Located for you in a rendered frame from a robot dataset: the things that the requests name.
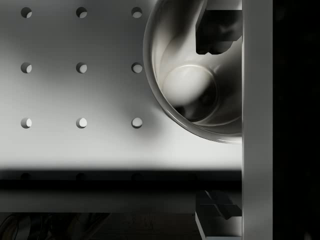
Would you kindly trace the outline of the white mug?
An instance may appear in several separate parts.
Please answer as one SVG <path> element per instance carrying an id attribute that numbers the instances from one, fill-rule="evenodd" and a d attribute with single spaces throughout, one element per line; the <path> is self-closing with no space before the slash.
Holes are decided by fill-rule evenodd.
<path id="1" fill-rule="evenodd" d="M 156 0 L 143 39 L 150 89 L 188 132 L 225 144 L 242 142 L 243 0 Z M 241 10 L 242 36 L 222 54 L 197 54 L 205 10 Z"/>

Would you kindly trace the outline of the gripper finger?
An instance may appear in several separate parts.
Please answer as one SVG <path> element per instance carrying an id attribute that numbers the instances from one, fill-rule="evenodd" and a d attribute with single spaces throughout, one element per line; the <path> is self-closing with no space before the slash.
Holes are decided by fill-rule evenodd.
<path id="1" fill-rule="evenodd" d="M 241 10 L 205 10 L 196 28 L 196 52 L 220 55 L 241 37 Z"/>
<path id="2" fill-rule="evenodd" d="M 195 222 L 201 240 L 242 240 L 242 209 L 223 191 L 196 193 Z"/>

